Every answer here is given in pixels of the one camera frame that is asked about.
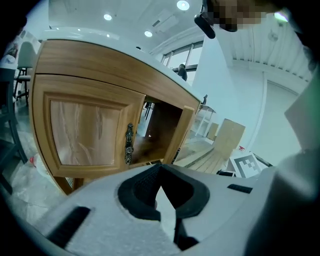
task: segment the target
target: white wall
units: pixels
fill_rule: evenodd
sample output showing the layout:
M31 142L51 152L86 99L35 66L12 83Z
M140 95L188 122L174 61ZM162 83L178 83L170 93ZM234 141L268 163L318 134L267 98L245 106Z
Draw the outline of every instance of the white wall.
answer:
M237 122L237 92L217 39L204 39L192 87L203 96L208 94L206 104L218 113L216 122L224 118Z
M229 68L219 41L205 38L192 87L203 96L208 94L206 104L216 111L213 123L221 125L224 119L230 119L245 126L239 145L249 151L264 111L263 72Z
M157 61L161 62L163 56L164 56L164 55L163 55L162 53L159 53L159 54L154 55L154 58L155 58Z
M259 119L264 113L265 78L261 71L249 70L244 67L230 68L230 75L239 102L239 123L245 126L244 134L239 143L248 152L259 130Z
M41 38L43 31L49 28L49 0L42 0L26 16L27 23L24 29L35 38Z
M251 151L272 165L301 149L285 111L297 95L272 83L267 85L264 115Z

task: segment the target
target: person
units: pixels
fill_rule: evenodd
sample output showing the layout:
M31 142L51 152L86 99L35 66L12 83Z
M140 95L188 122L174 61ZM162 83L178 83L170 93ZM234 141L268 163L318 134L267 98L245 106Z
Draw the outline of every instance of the person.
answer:
M182 77L184 81L187 81L188 75L186 71L186 66L184 64L180 64L178 67L178 76Z

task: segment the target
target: cabinet handle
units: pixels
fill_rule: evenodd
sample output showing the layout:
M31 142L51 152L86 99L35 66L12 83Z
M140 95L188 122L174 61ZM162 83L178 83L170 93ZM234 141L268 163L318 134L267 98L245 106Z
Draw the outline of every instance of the cabinet handle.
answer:
M134 151L134 147L132 146L132 138L134 136L134 131L132 128L134 125L132 123L128 124L128 129L125 133L126 141L125 141L125 163L129 165L132 159L132 152Z

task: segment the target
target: black vent slot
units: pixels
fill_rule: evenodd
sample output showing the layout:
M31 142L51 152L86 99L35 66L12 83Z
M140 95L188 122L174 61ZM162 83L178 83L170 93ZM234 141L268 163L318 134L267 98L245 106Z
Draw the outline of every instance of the black vent slot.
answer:
M236 185L236 184L230 184L227 188L231 189L231 190L236 190L239 192L247 193L247 194L250 194L250 192L252 190L252 187L240 186L240 185Z
M160 20L157 20L153 25L152 27L155 27L156 25L158 25L160 23Z
M67 243L88 216L90 209L77 207L47 237L55 245L65 248Z

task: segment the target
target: window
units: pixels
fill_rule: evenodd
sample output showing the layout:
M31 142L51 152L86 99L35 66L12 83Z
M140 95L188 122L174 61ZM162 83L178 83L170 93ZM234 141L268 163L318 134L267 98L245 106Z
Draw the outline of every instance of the window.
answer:
M199 63L200 55L202 51L202 45L203 44L201 43L194 46L194 48L190 53L189 61L187 63L188 65L197 65Z
M192 86L192 83L194 82L194 79L195 79L196 71L187 71L186 74L188 75L186 82Z
M167 63L168 63L168 60L169 60L169 56L170 56L170 54L169 55L167 55L167 56L165 56L165 58L164 58L164 60L163 60L163 65L167 65Z
M189 50L190 50L190 47L174 51L169 61L168 68L174 69L179 67L180 64L186 64Z
M186 82L192 86L195 79L203 43L203 41L196 42L167 53L166 55L164 55L162 62L163 65L178 73L179 65L185 64L185 70L188 75Z

